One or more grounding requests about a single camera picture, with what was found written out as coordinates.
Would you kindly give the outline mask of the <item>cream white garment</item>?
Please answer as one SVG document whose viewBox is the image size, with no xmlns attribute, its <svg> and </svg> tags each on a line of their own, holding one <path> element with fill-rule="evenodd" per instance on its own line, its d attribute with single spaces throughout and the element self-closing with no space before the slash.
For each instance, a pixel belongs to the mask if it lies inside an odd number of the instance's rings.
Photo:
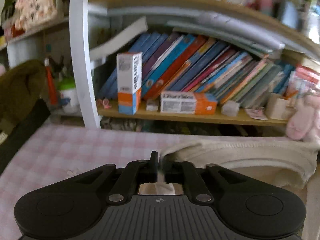
<svg viewBox="0 0 320 240">
<path fill-rule="evenodd" d="M 302 189 L 317 167 L 319 145 L 298 141 L 194 140 L 162 150 L 160 158 L 197 168 L 216 164 L 277 187 Z"/>
</svg>

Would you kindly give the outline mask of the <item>small white eraser box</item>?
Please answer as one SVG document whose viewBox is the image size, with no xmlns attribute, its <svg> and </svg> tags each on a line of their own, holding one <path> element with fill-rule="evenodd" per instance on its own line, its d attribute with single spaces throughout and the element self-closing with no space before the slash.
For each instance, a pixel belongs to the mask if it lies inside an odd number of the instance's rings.
<svg viewBox="0 0 320 240">
<path fill-rule="evenodd" d="M 157 112 L 159 110 L 159 100 L 158 99 L 148 99 L 146 101 L 146 110 L 147 111 L 152 111 L 152 112 Z"/>
</svg>

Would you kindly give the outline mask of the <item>lying orange white box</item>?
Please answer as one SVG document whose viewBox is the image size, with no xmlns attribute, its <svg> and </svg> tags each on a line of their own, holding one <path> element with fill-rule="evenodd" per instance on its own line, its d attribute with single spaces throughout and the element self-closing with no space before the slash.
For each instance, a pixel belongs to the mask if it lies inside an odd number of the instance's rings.
<svg viewBox="0 0 320 240">
<path fill-rule="evenodd" d="M 212 94 L 193 92 L 161 93 L 161 113 L 213 115 L 217 100 Z"/>
</svg>

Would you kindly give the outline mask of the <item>pink hair clip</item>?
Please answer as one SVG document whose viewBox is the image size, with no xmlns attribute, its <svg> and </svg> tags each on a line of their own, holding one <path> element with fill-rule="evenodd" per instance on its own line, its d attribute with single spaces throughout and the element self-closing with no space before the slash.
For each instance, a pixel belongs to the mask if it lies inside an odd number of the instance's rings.
<svg viewBox="0 0 320 240">
<path fill-rule="evenodd" d="M 108 99 L 98 99 L 96 103 L 98 109 L 110 109 L 112 107 Z"/>
</svg>

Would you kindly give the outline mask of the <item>small grey white pouch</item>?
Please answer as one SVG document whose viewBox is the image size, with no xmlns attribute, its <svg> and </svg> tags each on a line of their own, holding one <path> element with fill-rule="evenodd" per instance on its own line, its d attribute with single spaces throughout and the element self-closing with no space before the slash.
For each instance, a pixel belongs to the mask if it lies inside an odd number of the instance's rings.
<svg viewBox="0 0 320 240">
<path fill-rule="evenodd" d="M 239 113 L 239 109 L 240 109 L 239 103 L 229 100 L 221 107 L 221 114 L 230 116 L 230 117 L 236 117 Z"/>
</svg>

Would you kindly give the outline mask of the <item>pink checkered bed sheet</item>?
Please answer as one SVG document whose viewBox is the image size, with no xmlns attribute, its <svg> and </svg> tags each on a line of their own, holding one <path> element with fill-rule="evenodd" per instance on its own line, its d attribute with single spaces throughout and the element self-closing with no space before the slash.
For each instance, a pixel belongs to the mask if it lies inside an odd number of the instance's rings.
<svg viewBox="0 0 320 240">
<path fill-rule="evenodd" d="M 44 125 L 18 150 L 1 174 L 1 239 L 21 235 L 14 206 L 26 193 L 107 163 L 124 167 L 136 159 L 148 159 L 151 151 L 195 141 L 287 141 L 285 137 L 215 137 L 138 133 Z"/>
</svg>

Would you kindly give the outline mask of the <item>white jar green lid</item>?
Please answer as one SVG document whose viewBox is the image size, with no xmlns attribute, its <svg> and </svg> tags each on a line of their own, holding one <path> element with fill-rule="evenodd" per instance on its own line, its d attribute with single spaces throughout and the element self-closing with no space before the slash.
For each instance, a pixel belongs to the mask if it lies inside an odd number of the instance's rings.
<svg viewBox="0 0 320 240">
<path fill-rule="evenodd" d="M 57 87 L 60 95 L 60 105 L 65 113 L 73 114 L 79 109 L 80 103 L 73 77 L 65 77 Z"/>
</svg>

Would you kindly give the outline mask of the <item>upright orange white box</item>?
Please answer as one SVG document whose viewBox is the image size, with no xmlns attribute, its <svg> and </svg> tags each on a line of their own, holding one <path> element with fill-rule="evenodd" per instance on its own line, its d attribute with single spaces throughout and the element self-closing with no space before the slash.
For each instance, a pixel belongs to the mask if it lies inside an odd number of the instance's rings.
<svg viewBox="0 0 320 240">
<path fill-rule="evenodd" d="M 117 91 L 119 113 L 134 115 L 138 111 L 142 91 L 143 53 L 117 55 Z"/>
</svg>

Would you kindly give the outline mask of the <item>row of leaning books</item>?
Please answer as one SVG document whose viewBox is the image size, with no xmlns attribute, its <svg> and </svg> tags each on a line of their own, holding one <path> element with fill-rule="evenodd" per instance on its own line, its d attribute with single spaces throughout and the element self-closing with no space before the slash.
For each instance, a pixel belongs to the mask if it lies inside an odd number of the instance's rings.
<svg viewBox="0 0 320 240">
<path fill-rule="evenodd" d="M 271 93 L 285 95 L 292 65 L 257 58 L 249 51 L 211 37 L 181 33 L 143 33 L 128 43 L 142 52 L 141 100 L 161 99 L 164 91 L 206 93 L 218 105 L 229 100 L 250 108 L 263 106 Z M 98 99 L 118 100 L 116 67 Z"/>
</svg>

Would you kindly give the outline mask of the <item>orange red tassel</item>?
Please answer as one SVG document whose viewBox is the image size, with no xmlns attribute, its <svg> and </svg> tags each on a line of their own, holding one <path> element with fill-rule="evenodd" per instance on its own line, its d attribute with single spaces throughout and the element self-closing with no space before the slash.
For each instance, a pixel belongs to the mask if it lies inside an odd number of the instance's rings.
<svg viewBox="0 0 320 240">
<path fill-rule="evenodd" d="M 51 73 L 50 61 L 48 58 L 45 58 L 44 66 L 46 68 L 49 101 L 50 101 L 51 105 L 56 106 L 56 105 L 58 105 L 58 97 L 57 97 L 57 93 L 56 93 L 54 79 L 53 79 L 52 73 Z"/>
</svg>

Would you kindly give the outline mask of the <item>small beige box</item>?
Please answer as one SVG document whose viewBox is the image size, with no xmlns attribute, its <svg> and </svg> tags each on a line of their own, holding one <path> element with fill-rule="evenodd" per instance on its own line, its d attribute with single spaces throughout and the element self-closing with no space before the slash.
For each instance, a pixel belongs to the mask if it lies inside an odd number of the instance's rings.
<svg viewBox="0 0 320 240">
<path fill-rule="evenodd" d="M 269 119 L 289 120 L 294 112 L 288 105 L 289 100 L 284 99 L 279 94 L 272 93 L 266 105 L 265 115 Z"/>
</svg>

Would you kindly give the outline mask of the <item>pink plush toy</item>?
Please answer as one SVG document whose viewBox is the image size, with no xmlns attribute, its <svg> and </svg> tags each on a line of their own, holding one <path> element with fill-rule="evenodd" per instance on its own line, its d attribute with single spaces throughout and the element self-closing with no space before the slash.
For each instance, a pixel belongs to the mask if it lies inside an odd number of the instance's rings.
<svg viewBox="0 0 320 240">
<path fill-rule="evenodd" d="M 319 96 L 304 96 L 296 109 L 287 123 L 286 136 L 292 140 L 319 144 Z"/>
</svg>

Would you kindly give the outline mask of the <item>olive green bag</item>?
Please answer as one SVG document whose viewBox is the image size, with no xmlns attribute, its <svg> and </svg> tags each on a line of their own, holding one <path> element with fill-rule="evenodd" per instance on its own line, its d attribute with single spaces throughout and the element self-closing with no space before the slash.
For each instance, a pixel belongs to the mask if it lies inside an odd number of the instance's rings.
<svg viewBox="0 0 320 240">
<path fill-rule="evenodd" d="M 28 60 L 1 76 L 1 131 L 10 134 L 40 98 L 46 69 L 39 60 Z"/>
</svg>

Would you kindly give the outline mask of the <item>white shelf post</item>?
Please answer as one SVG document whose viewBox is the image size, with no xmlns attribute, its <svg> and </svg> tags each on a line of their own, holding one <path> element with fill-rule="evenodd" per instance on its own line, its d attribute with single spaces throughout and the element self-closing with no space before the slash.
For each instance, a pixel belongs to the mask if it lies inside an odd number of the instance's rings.
<svg viewBox="0 0 320 240">
<path fill-rule="evenodd" d="M 86 128 L 100 129 L 88 40 L 88 0 L 70 0 L 69 35 L 76 91 Z"/>
</svg>

